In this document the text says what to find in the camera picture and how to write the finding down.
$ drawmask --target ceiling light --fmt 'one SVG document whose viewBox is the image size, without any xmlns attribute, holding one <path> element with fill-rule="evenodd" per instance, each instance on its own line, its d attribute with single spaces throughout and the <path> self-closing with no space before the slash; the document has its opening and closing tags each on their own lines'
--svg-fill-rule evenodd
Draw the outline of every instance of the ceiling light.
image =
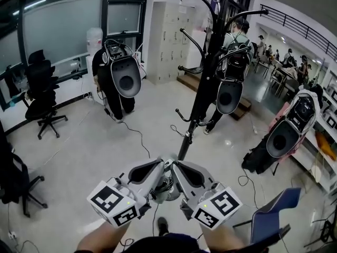
<svg viewBox="0 0 337 253">
<path fill-rule="evenodd" d="M 46 2 L 46 1 L 47 1 L 47 0 L 40 0 L 40 1 L 37 1 L 37 2 L 35 2 L 35 3 L 33 3 L 33 4 L 31 4 L 31 5 L 25 6 L 25 10 L 26 10 L 26 9 L 29 9 L 29 8 L 31 8 L 31 7 L 33 7 L 33 6 L 36 6 L 36 5 L 38 5 L 38 4 L 41 4 L 41 3 L 43 3 L 43 2 Z M 17 14 L 19 14 L 19 11 L 13 12 L 13 15 L 14 15 L 14 16 L 17 15 Z"/>
</svg>

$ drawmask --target frosted glass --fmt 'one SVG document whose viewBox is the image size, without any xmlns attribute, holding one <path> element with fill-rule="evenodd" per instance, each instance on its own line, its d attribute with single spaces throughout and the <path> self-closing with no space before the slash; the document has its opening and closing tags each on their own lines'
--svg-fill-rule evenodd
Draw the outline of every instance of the frosted glass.
<svg viewBox="0 0 337 253">
<path fill-rule="evenodd" d="M 86 53 L 86 32 L 100 20 L 101 0 L 64 0 L 25 13 L 27 58 L 43 49 L 53 64 Z"/>
<path fill-rule="evenodd" d="M 140 4 L 132 3 L 109 5 L 107 10 L 108 33 L 138 32 L 140 7 Z"/>
<path fill-rule="evenodd" d="M 19 44 L 17 42 L 17 30 L 0 39 L 0 74 L 9 65 L 21 62 Z"/>
</svg>

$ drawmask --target cap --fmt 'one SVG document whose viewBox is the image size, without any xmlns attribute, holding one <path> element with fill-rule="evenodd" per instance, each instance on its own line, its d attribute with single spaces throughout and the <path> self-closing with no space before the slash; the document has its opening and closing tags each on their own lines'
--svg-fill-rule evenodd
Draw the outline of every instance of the cap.
<svg viewBox="0 0 337 253">
<path fill-rule="evenodd" d="M 249 29 L 249 22 L 245 20 L 242 16 L 237 18 L 234 22 L 242 25 L 242 27 Z"/>
</svg>

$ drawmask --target black metal railing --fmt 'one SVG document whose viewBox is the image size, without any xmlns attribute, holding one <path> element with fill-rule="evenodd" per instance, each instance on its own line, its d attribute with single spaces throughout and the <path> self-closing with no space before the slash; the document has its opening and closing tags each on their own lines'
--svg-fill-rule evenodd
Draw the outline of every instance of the black metal railing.
<svg viewBox="0 0 337 253">
<path fill-rule="evenodd" d="M 295 19 L 294 17 L 289 16 L 272 7 L 261 4 L 261 9 L 267 9 L 269 11 L 268 15 L 260 15 L 261 17 L 277 22 L 282 26 L 287 27 L 292 31 L 300 34 L 301 36 L 305 37 L 305 39 L 315 44 L 328 56 L 330 56 L 334 60 L 337 60 L 337 47 L 333 45 L 330 41 L 328 41 L 320 33 L 310 28 L 306 24 L 300 22 L 299 20 Z"/>
</svg>

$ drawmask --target robotic arm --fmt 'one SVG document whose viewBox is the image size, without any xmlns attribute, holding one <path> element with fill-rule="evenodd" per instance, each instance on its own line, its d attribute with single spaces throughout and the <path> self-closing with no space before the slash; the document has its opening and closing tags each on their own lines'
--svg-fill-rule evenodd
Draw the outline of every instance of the robotic arm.
<svg viewBox="0 0 337 253">
<path fill-rule="evenodd" d="M 108 182 L 102 181 L 88 196 L 94 210 L 114 227 L 139 219 L 156 203 L 175 200 L 186 218 L 196 219 L 213 230 L 234 214 L 242 203 L 231 188 L 216 182 L 196 164 L 177 160 L 176 155 L 136 163 Z"/>
</svg>

